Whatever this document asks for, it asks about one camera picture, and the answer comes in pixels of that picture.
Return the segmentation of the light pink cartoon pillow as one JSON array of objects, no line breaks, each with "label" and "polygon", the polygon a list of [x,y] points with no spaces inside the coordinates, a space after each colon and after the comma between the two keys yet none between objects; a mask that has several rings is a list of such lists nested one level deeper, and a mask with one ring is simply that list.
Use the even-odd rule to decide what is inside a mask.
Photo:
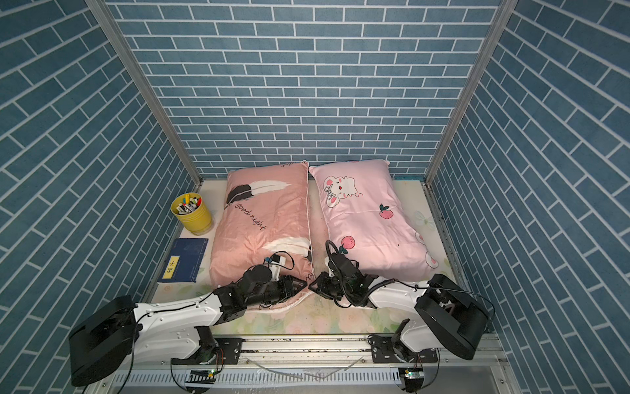
[{"label": "light pink cartoon pillow", "polygon": [[389,163],[382,159],[341,162],[309,169],[332,241],[359,262],[365,274],[417,282],[439,263],[406,218]]}]

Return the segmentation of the salmon pink feather pillow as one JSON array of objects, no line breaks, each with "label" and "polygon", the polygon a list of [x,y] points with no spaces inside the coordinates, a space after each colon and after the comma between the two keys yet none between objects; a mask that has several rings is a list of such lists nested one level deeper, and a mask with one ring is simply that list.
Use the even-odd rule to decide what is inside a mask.
[{"label": "salmon pink feather pillow", "polygon": [[314,280],[307,162],[231,172],[222,206],[209,267],[213,287],[236,281],[278,252],[287,257],[281,275]]}]

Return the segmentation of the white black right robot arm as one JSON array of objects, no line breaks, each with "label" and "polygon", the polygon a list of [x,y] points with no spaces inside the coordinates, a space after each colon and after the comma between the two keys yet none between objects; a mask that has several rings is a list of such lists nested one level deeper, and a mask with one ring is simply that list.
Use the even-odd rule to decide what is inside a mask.
[{"label": "white black right robot arm", "polygon": [[372,309],[390,308],[410,314],[390,339],[372,335],[372,346],[391,352],[403,362],[418,359],[427,349],[445,348],[470,361],[491,316],[482,303],[443,274],[408,283],[376,274],[364,274],[359,264],[343,254],[329,255],[329,272],[320,274],[309,289],[339,305]]}]

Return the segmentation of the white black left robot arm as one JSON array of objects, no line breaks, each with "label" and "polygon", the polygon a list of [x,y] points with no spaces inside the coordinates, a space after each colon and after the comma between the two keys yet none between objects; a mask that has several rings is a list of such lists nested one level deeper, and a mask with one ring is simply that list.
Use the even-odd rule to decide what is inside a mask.
[{"label": "white black left robot arm", "polygon": [[212,326],[242,317],[251,305],[280,304],[307,286],[292,275],[274,277],[259,264],[241,279],[188,300],[149,304],[120,296],[70,332],[72,386],[96,383],[125,362],[206,363],[218,349]]}]

